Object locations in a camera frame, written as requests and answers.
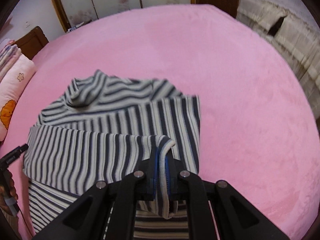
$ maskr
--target wooden headboard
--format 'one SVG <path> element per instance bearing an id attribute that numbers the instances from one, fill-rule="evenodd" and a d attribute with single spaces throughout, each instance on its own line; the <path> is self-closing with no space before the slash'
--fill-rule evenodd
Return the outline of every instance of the wooden headboard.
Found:
<path id="1" fill-rule="evenodd" d="M 31 60 L 48 42 L 41 28 L 37 26 L 28 34 L 18 39 L 15 44 L 17 44 L 21 52 Z"/>

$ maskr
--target orange cartoon applique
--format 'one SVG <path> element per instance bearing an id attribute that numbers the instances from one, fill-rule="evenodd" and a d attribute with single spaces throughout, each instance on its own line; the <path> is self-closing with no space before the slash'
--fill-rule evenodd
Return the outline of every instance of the orange cartoon applique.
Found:
<path id="1" fill-rule="evenodd" d="M 17 79 L 19 80 L 19 82 L 21 82 L 22 80 L 24 80 L 23 73 L 19 73 Z"/>
<path id="2" fill-rule="evenodd" d="M 1 109 L 0 120 L 4 124 L 4 127 L 6 129 L 9 128 L 9 123 L 15 107 L 16 107 L 16 101 L 9 100 Z"/>

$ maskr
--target pink fuzzy sheet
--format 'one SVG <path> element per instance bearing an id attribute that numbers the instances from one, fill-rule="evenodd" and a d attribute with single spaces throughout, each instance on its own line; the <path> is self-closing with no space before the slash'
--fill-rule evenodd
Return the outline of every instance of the pink fuzzy sheet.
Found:
<path id="1" fill-rule="evenodd" d="M 38 71 L 13 113 L 4 155 L 27 141 L 41 109 L 96 69 L 167 78 L 201 103 L 200 176 L 225 179 L 291 239 L 317 216 L 320 144 L 305 95 L 267 42 L 209 5 L 132 10 L 61 36 L 33 59 Z M 22 158 L 10 170 L 30 222 Z M 30 238 L 19 220 L 23 239 Z"/>

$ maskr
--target wall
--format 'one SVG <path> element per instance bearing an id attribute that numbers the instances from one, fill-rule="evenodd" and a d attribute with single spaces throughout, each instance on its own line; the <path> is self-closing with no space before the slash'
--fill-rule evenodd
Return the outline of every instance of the wall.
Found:
<path id="1" fill-rule="evenodd" d="M 36 26 L 40 26 L 49 41 L 64 34 L 51 0 L 20 0 L 0 31 L 0 42 L 4 38 L 17 40 Z"/>

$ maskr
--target silver screw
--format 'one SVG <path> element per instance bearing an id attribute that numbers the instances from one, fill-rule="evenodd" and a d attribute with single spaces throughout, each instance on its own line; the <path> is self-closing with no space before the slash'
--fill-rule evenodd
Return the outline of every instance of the silver screw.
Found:
<path id="1" fill-rule="evenodd" d="M 103 181 L 103 180 L 100 180 L 100 181 L 98 181 L 98 182 L 96 183 L 96 187 L 99 188 L 99 189 L 104 188 L 106 185 L 107 185 L 106 182 Z"/>
<path id="2" fill-rule="evenodd" d="M 143 173 L 143 171 L 135 171 L 133 175 L 136 178 L 141 178 L 144 175 L 144 173 Z"/>
<path id="3" fill-rule="evenodd" d="M 181 171 L 180 172 L 180 176 L 184 177 L 184 178 L 189 177 L 190 176 L 190 172 L 189 171 Z"/>
<path id="4" fill-rule="evenodd" d="M 218 187 L 220 187 L 220 188 L 225 188 L 225 187 L 228 186 L 228 182 L 226 182 L 226 181 L 224 181 L 224 180 L 219 180 L 219 181 L 217 182 L 217 185 L 218 185 Z"/>

